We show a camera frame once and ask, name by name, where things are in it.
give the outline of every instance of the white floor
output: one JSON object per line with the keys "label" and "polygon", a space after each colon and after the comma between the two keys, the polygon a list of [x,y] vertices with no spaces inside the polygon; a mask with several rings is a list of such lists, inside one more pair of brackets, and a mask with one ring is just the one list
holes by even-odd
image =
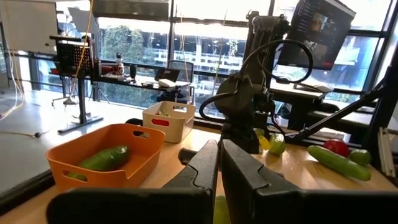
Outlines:
{"label": "white floor", "polygon": [[[72,115],[78,116],[78,106],[69,106],[64,112],[62,100],[51,107],[54,93],[27,92],[23,107],[0,121],[0,194],[23,181],[49,169],[45,152],[63,142],[77,138],[107,124],[124,123],[130,118],[142,118],[142,110],[107,103],[87,102],[94,114],[100,112],[104,120],[84,126],[63,136],[57,130],[66,127]],[[7,111],[14,103],[11,93],[0,95],[0,111]],[[4,132],[34,134],[45,132],[41,138],[31,138]]]}

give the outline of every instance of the wooden table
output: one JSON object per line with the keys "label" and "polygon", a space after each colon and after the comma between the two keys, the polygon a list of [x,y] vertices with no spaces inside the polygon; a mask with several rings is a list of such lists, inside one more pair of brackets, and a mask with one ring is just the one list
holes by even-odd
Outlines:
{"label": "wooden table", "polygon": [[[160,153],[157,167],[141,185],[143,188],[160,188],[177,175],[184,166],[177,155],[182,147],[200,150],[209,139],[219,140],[220,135],[194,129],[180,144],[165,144]],[[345,190],[397,190],[387,179],[371,168],[372,179],[368,182],[347,179],[318,164],[308,155],[304,147],[287,145],[281,158],[264,152],[256,155],[270,169],[283,173],[285,178],[303,189],[345,189]],[[47,204],[58,194],[52,187],[29,200],[11,212],[0,217],[4,224],[44,224]],[[218,175],[217,194],[224,194],[221,174]]]}

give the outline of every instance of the computer monitor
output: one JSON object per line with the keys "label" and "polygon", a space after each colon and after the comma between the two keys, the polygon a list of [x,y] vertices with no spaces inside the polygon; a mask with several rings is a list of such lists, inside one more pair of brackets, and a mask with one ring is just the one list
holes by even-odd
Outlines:
{"label": "computer monitor", "polygon": [[[304,43],[313,55],[313,68],[331,70],[351,28],[355,12],[337,0],[300,0],[287,39]],[[282,46],[279,65],[308,67],[304,51]]]}

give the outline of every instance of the white box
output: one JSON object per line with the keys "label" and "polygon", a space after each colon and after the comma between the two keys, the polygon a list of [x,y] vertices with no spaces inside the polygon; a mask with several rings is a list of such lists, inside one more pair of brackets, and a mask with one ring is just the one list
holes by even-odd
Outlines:
{"label": "white box", "polygon": [[[142,120],[144,127],[163,131],[166,142],[180,143],[193,128],[196,109],[192,105],[162,101],[144,110]],[[166,112],[169,117],[156,115],[159,111]]]}

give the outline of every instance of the office chair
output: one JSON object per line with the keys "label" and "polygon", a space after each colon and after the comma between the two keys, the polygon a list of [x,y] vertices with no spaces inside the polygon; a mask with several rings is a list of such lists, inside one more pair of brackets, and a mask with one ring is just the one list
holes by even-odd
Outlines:
{"label": "office chair", "polygon": [[[194,65],[192,62],[184,62],[183,60],[169,60],[167,68],[180,70],[177,81],[192,83]],[[195,88],[193,86],[189,86],[187,89],[183,88],[180,94],[181,97],[178,96],[177,103],[195,105]],[[163,93],[156,98],[156,101],[174,101],[174,95],[171,97],[170,93]]]}

